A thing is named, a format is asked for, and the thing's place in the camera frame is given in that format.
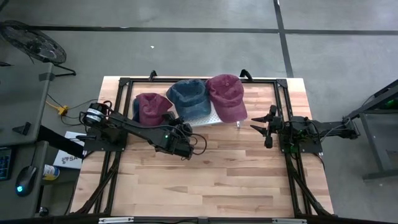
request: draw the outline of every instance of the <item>paper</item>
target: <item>paper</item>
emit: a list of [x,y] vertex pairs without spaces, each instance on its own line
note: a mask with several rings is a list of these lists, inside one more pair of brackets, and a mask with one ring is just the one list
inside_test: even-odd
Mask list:
[[[85,143],[82,141],[79,141],[76,138],[78,135],[86,135],[82,133],[75,133],[71,131],[67,131],[65,134],[65,138],[67,139],[72,139],[72,141],[75,141],[77,144],[84,146]],[[67,167],[67,168],[72,168],[72,169],[80,169],[81,168],[81,159],[77,158],[76,156],[72,156],[62,150],[58,150],[58,154],[54,160],[53,166],[58,166],[58,167]]]

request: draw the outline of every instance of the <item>yellow connector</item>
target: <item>yellow connector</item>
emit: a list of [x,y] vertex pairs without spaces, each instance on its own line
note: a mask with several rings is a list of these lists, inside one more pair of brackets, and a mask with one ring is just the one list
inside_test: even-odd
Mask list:
[[65,116],[68,112],[69,107],[67,105],[63,107],[58,107],[58,114],[61,116]]

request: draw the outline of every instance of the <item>cap brim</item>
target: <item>cap brim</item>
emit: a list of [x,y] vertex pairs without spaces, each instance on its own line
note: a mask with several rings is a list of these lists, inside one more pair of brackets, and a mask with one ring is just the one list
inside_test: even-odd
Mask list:
[[211,113],[211,104],[210,100],[206,99],[197,105],[189,107],[176,106],[175,110],[179,116],[183,117],[185,121],[188,121],[208,116]]
[[248,112],[246,111],[243,100],[238,106],[233,107],[224,107],[214,103],[214,108],[216,109],[218,117],[224,123],[243,121],[248,118]]

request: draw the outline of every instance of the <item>keyboard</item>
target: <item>keyboard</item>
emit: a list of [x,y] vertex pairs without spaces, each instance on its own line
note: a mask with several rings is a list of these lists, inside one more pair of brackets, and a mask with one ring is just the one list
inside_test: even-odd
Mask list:
[[10,147],[0,147],[0,181],[11,176],[13,150]]

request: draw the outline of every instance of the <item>fan guard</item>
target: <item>fan guard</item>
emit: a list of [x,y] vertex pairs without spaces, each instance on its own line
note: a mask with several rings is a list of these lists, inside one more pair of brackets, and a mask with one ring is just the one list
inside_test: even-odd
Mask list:
[[67,60],[67,53],[49,36],[38,30],[28,29],[29,25],[19,21],[0,22],[0,34],[11,45],[41,62],[55,65]]

